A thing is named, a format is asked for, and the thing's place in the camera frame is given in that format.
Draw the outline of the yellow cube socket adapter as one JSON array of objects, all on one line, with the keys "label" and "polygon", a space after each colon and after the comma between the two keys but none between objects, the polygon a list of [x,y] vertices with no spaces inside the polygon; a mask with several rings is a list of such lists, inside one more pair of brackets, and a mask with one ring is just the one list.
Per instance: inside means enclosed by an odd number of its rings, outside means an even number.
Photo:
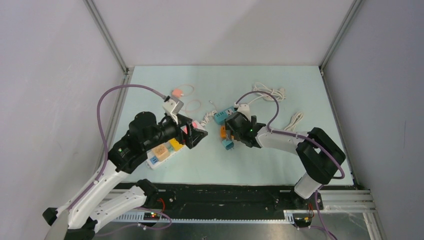
[{"label": "yellow cube socket adapter", "polygon": [[177,141],[175,138],[170,139],[168,142],[174,152],[178,152],[184,147],[184,145]]}]

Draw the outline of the beige cube socket adapter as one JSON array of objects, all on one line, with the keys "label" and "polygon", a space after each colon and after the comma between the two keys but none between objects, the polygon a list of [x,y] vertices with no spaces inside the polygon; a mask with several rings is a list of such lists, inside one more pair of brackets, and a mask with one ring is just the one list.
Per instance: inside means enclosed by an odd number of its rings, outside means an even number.
[{"label": "beige cube socket adapter", "polygon": [[153,148],[152,152],[159,162],[163,162],[171,154],[165,144],[161,144]]}]

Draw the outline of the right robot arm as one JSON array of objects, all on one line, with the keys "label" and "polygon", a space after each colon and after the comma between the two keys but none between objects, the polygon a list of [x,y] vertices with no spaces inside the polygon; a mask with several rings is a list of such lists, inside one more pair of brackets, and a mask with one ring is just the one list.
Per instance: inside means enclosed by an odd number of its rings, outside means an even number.
[{"label": "right robot arm", "polygon": [[342,149],[319,127],[306,133],[272,129],[265,123],[257,122],[256,116],[247,118],[235,112],[225,120],[226,134],[249,148],[269,148],[297,155],[305,169],[290,195],[291,204],[303,209],[311,196],[321,187],[335,179],[345,177],[342,164],[346,155]]}]

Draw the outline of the pink plug adapter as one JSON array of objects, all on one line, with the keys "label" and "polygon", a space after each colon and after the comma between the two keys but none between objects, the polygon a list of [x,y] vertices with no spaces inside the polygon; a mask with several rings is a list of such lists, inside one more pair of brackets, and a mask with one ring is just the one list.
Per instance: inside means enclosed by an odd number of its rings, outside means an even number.
[{"label": "pink plug adapter", "polygon": [[[205,130],[205,128],[197,120],[193,120],[191,123],[192,123],[192,125],[195,129]],[[183,130],[184,133],[186,133],[186,134],[188,133],[186,125],[184,125],[181,129]]]}]

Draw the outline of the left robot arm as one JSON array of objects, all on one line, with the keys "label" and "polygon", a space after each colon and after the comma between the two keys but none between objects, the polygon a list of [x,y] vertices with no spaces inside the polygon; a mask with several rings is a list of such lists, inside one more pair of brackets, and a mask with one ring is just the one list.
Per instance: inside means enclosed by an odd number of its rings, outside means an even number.
[{"label": "left robot arm", "polygon": [[194,148],[208,132],[191,118],[165,114],[160,122],[152,112],[138,113],[126,134],[106,150],[103,164],[68,203],[47,208],[42,216],[50,225],[47,240],[91,240],[116,217],[129,210],[152,208],[158,189],[141,179],[129,190],[105,203],[102,200],[114,187],[148,160],[148,152],[174,139]]}]

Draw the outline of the orange power strip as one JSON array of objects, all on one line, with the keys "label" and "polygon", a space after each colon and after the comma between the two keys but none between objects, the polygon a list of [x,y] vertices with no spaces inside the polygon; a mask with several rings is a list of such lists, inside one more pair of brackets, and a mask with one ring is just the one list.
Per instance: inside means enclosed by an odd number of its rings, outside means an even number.
[{"label": "orange power strip", "polygon": [[228,130],[227,130],[227,128],[226,128],[226,126],[225,126],[225,125],[222,125],[222,126],[220,127],[220,137],[221,137],[222,139],[226,139],[226,138],[228,138],[228,137],[229,137],[229,132],[228,132]]}]

